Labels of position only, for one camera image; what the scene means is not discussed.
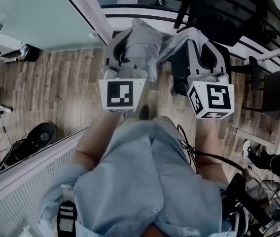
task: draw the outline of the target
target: door frame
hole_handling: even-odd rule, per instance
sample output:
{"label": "door frame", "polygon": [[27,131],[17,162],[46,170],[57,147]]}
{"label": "door frame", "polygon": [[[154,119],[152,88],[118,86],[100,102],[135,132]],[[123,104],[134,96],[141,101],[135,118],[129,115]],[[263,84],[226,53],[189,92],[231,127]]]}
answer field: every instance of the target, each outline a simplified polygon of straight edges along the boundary
{"label": "door frame", "polygon": [[113,29],[97,0],[68,1],[82,19],[92,28],[94,35],[96,35],[104,45],[107,45],[113,37]]}

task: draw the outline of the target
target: strap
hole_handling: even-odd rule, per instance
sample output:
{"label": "strap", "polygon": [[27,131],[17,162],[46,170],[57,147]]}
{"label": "strap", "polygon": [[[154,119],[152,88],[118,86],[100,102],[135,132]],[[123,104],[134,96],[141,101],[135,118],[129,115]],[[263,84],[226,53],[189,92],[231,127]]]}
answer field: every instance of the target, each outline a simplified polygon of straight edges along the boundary
{"label": "strap", "polygon": [[74,203],[74,191],[69,185],[61,185],[63,203],[57,215],[58,237],[75,237],[77,211]]}

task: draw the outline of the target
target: gray cloth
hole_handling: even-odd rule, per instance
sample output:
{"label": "gray cloth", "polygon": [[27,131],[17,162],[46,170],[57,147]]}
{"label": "gray cloth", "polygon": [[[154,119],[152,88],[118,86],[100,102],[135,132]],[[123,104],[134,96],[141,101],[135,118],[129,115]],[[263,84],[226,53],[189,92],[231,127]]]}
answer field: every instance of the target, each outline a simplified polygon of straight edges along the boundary
{"label": "gray cloth", "polygon": [[193,171],[177,136],[161,120],[127,124],[94,170],[61,167],[38,210],[44,236],[53,236],[66,184],[75,193],[77,237],[138,237],[152,223],[172,237],[234,237],[222,220],[222,185]]}
{"label": "gray cloth", "polygon": [[138,69],[146,70],[150,81],[156,81],[156,64],[174,55],[187,40],[194,40],[198,52],[208,41],[201,31],[194,27],[185,29],[174,36],[157,31],[143,20],[132,20],[133,30],[127,39],[123,58],[135,63]]}

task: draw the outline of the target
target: black pants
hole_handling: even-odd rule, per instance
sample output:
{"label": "black pants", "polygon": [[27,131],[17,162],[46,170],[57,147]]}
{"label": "black pants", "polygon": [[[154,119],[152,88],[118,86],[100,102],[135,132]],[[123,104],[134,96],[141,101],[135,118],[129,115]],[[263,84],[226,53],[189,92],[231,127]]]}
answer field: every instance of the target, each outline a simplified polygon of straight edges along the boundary
{"label": "black pants", "polygon": [[260,156],[257,156],[254,153],[249,153],[248,158],[256,167],[268,169],[280,177],[280,156],[269,155],[268,153],[261,153]]}

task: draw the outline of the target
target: railing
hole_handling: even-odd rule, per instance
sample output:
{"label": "railing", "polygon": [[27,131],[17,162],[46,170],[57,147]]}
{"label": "railing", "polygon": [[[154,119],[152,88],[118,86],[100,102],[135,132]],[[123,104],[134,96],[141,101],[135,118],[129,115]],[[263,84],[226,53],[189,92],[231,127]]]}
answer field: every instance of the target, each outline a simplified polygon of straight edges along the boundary
{"label": "railing", "polygon": [[[110,3],[106,3],[106,0],[99,0],[101,8],[139,8],[139,9],[155,9],[155,10],[161,10],[161,11],[168,11],[168,12],[175,12],[178,13],[180,6],[184,0],[165,0],[169,3],[165,3],[164,6],[156,6],[153,4],[143,4],[143,2],[138,2],[137,4],[114,4],[111,0]],[[248,14],[254,15],[255,11],[252,11],[250,8],[244,6],[240,2],[236,0],[224,0],[226,2],[229,2],[236,7],[242,9]],[[202,8],[205,8],[209,11],[218,12],[226,17],[229,17],[235,21],[238,21],[240,23],[244,22],[241,18],[232,15],[228,11],[224,11],[222,9],[209,6],[206,4],[197,4],[197,6],[200,6]],[[169,22],[175,22],[174,18],[171,17],[162,17],[162,16],[154,16],[154,15],[144,15],[144,14],[127,14],[127,13],[119,13],[119,14],[105,14],[107,18],[112,17],[131,17],[131,18],[144,18],[144,19],[156,19],[156,20],[164,20]],[[244,33],[244,36],[248,39],[254,41],[255,43],[259,44],[263,48],[265,48],[268,51],[272,51],[275,49],[280,48],[280,10],[277,9],[274,4],[269,1],[268,4],[268,12],[264,19],[261,20],[259,27],[258,26],[251,26],[248,31]],[[240,44],[243,44],[252,50],[263,53],[261,50],[258,50],[256,47],[249,45],[247,43],[244,43],[243,41],[239,41]],[[278,66],[280,66],[279,63],[275,62],[274,60],[271,60]]]}

